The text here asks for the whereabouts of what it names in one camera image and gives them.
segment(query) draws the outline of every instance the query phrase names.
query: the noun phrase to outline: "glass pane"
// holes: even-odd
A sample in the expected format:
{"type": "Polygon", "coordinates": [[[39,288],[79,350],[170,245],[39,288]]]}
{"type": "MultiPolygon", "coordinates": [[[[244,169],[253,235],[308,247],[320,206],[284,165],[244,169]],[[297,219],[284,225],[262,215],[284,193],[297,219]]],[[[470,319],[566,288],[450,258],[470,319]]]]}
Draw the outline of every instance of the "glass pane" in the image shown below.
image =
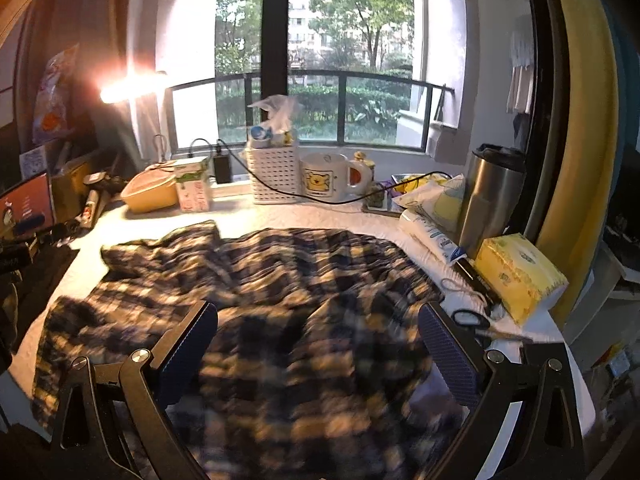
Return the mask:
{"type": "MultiPolygon", "coordinates": [[[[198,137],[212,143],[217,139],[246,142],[245,110],[259,99],[260,78],[252,78],[252,94],[246,97],[244,78],[174,91],[178,146],[188,147],[198,137]]],[[[253,124],[260,123],[260,110],[252,110],[252,115],[253,124]]]]}
{"type": "MultiPolygon", "coordinates": [[[[167,72],[173,85],[239,75],[174,92],[178,147],[197,137],[245,142],[245,107],[254,97],[245,97],[242,74],[260,72],[262,0],[160,1],[156,70],[167,72]]],[[[252,88],[257,99],[259,79],[252,88]]]]}
{"type": "Polygon", "coordinates": [[[408,82],[348,77],[344,141],[420,148],[427,97],[424,88],[408,82]],[[412,93],[419,94],[415,111],[412,93]]]}
{"type": "Polygon", "coordinates": [[[414,0],[289,0],[292,68],[412,73],[414,0]]]}
{"type": "Polygon", "coordinates": [[[337,77],[290,76],[289,95],[295,96],[302,105],[293,121],[300,140],[337,140],[337,77]]]}
{"type": "Polygon", "coordinates": [[[262,0],[216,0],[216,75],[260,71],[262,0]]]}

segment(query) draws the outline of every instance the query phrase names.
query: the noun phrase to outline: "plastic bag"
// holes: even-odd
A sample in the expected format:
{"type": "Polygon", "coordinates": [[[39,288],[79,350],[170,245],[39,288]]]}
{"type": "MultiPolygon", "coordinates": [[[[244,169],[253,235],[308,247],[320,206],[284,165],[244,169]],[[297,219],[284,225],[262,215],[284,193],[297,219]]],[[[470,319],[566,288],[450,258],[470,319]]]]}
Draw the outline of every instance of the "plastic bag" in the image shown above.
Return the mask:
{"type": "Polygon", "coordinates": [[[399,206],[427,216],[446,232],[456,231],[460,206],[465,194],[465,176],[459,174],[446,181],[429,180],[422,186],[394,198],[399,206]]]}
{"type": "Polygon", "coordinates": [[[78,45],[75,44],[56,54],[47,63],[33,113],[33,143],[37,146],[69,133],[66,108],[77,55],[78,45]]]}
{"type": "Polygon", "coordinates": [[[298,102],[295,97],[279,94],[272,95],[257,103],[250,104],[249,108],[261,108],[268,114],[268,119],[260,123],[260,128],[265,134],[261,135],[257,128],[254,132],[252,128],[252,139],[263,140],[269,138],[271,139],[271,146],[274,147],[293,144],[291,118],[298,110],[298,102]]]}

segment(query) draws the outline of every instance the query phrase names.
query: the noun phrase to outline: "tree trunk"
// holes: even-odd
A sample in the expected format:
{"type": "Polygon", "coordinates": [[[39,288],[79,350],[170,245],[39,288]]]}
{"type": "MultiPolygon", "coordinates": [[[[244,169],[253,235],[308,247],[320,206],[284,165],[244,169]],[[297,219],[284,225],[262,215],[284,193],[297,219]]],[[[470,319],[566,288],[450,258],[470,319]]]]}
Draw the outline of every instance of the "tree trunk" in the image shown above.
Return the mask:
{"type": "Polygon", "coordinates": [[[367,52],[369,53],[369,66],[376,67],[376,57],[373,55],[373,46],[371,44],[371,33],[367,33],[367,52]]]}
{"type": "Polygon", "coordinates": [[[370,56],[369,56],[369,66],[371,68],[375,68],[376,67],[376,59],[378,58],[378,46],[380,45],[380,29],[378,29],[376,31],[376,40],[373,44],[373,50],[370,50],[370,56]]]}

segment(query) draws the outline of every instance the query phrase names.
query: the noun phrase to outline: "balcony railing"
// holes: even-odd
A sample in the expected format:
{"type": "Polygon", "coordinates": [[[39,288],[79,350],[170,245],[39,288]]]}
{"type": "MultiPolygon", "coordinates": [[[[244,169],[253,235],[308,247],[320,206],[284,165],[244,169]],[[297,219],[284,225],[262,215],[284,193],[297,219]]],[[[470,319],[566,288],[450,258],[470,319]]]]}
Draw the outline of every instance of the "balcony railing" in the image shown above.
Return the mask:
{"type": "MultiPolygon", "coordinates": [[[[432,119],[442,120],[442,109],[444,105],[445,94],[446,92],[449,92],[451,95],[454,94],[454,89],[448,88],[447,86],[441,86],[441,85],[436,85],[436,84],[425,82],[425,81],[417,81],[413,79],[403,78],[400,76],[387,75],[387,74],[352,72],[352,71],[344,71],[344,70],[291,69],[289,70],[289,77],[290,77],[290,81],[289,81],[290,93],[295,93],[295,92],[292,92],[291,90],[295,90],[296,85],[298,85],[299,88],[306,88],[308,86],[312,86],[313,84],[309,85],[308,81],[313,78],[327,78],[328,80],[332,80],[334,82],[337,80],[337,113],[335,115],[337,118],[337,126],[336,126],[335,138],[332,137],[331,139],[316,139],[316,138],[305,139],[304,137],[301,137],[300,141],[302,143],[312,142],[314,144],[324,143],[324,144],[332,144],[337,146],[369,146],[369,147],[378,147],[378,148],[383,148],[383,147],[401,148],[403,150],[410,150],[414,152],[425,152],[426,144],[427,144],[427,136],[428,136],[431,120],[432,119]],[[345,132],[347,127],[347,116],[348,116],[348,98],[349,97],[353,98],[353,94],[351,96],[348,96],[348,92],[347,92],[348,90],[347,82],[349,78],[366,80],[366,81],[378,80],[380,82],[385,82],[387,84],[389,83],[406,84],[406,85],[424,88],[423,92],[425,92],[426,95],[422,96],[421,104],[420,104],[420,110],[424,107],[424,117],[422,120],[422,136],[420,139],[420,145],[419,146],[417,145],[398,146],[397,144],[394,144],[392,142],[388,142],[388,143],[359,142],[359,141],[354,141],[353,139],[350,139],[349,134],[347,134],[346,136],[345,132]],[[438,99],[436,109],[433,113],[433,117],[431,117],[430,115],[432,111],[434,91],[437,91],[437,90],[440,91],[440,97],[438,99]]],[[[254,88],[252,83],[254,82],[254,80],[259,78],[260,78],[259,72],[229,74],[229,75],[212,77],[208,79],[202,79],[199,81],[183,83],[183,84],[179,84],[169,88],[169,91],[166,93],[166,109],[167,109],[168,130],[170,135],[170,144],[171,144],[172,151],[174,153],[180,152],[187,147],[187,146],[180,146],[180,142],[178,142],[178,135],[177,135],[176,124],[175,124],[175,114],[174,114],[174,92],[188,89],[188,88],[194,88],[202,85],[220,84],[225,82],[238,81],[239,83],[241,83],[241,85],[239,85],[238,87],[238,88],[241,88],[239,89],[240,99],[242,97],[242,94],[244,95],[244,125],[242,125],[242,127],[245,128],[245,127],[253,126],[258,121],[257,116],[254,116],[254,110],[252,108],[248,108],[248,105],[252,104],[255,101],[254,96],[257,96],[258,91],[257,91],[257,88],[254,88]]],[[[325,89],[328,87],[328,89],[332,92],[332,95],[335,94],[335,83],[332,86],[323,85],[322,87],[325,89]]],[[[371,106],[375,108],[377,111],[380,111],[376,108],[376,104],[373,104],[371,106]]],[[[350,115],[352,120],[353,120],[354,108],[357,108],[357,106],[350,105],[350,115]]],[[[230,144],[240,145],[242,144],[242,142],[235,140],[230,142],[230,144]]]]}

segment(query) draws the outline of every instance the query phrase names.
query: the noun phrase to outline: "white plastic basket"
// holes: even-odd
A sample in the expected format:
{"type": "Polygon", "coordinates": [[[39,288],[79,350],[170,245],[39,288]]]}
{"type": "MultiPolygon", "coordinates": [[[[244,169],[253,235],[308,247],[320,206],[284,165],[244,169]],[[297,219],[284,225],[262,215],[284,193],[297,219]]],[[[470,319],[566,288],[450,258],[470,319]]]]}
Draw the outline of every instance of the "white plastic basket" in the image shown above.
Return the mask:
{"type": "MultiPolygon", "coordinates": [[[[275,189],[289,193],[300,193],[300,160],[298,147],[262,148],[244,150],[248,168],[261,180],[275,189]]],[[[296,202],[295,196],[272,191],[258,182],[253,175],[251,189],[256,204],[288,204],[296,202]]]]}

